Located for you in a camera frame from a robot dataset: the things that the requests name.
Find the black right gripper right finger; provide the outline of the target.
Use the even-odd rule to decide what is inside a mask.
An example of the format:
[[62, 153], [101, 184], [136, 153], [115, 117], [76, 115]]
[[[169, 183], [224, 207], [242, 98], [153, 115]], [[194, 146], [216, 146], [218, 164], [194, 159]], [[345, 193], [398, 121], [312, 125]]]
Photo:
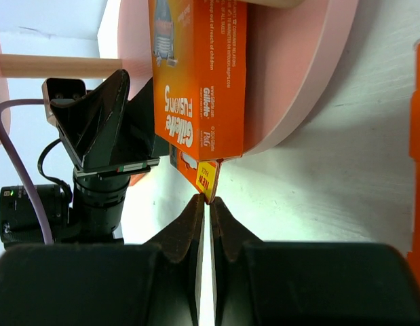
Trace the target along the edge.
[[210, 205], [217, 325], [420, 325], [405, 258], [373, 242], [271, 242]]

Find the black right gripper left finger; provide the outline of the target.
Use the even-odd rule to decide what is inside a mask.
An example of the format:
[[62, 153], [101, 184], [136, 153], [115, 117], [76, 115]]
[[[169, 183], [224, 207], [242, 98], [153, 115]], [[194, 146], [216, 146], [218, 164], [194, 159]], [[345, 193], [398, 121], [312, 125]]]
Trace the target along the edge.
[[0, 257], [0, 325], [197, 325], [202, 195], [144, 244], [26, 244]]

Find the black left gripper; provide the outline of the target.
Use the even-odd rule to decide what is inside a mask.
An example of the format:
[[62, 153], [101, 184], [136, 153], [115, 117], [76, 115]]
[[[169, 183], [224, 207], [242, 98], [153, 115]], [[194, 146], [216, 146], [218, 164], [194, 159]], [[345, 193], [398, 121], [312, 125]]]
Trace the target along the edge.
[[[60, 139], [73, 164], [85, 172], [113, 165], [117, 142], [130, 90], [130, 76], [115, 71], [97, 88], [76, 101], [51, 101]], [[109, 172], [73, 172], [73, 184], [57, 180], [36, 185], [55, 243], [123, 243], [114, 235], [132, 175], [142, 175], [169, 155], [169, 144], [155, 133], [153, 78], [126, 106], [126, 120], [136, 151], [147, 157]], [[0, 239], [4, 249], [14, 245], [42, 243], [43, 234], [27, 191], [21, 185], [0, 191]]]

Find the orange Gillette box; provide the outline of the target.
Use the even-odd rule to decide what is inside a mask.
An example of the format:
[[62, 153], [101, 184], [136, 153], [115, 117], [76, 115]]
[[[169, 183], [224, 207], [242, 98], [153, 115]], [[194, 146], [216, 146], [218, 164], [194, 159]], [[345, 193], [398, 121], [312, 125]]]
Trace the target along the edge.
[[155, 132], [212, 202], [221, 164], [244, 152], [247, 5], [150, 1], [149, 24]]

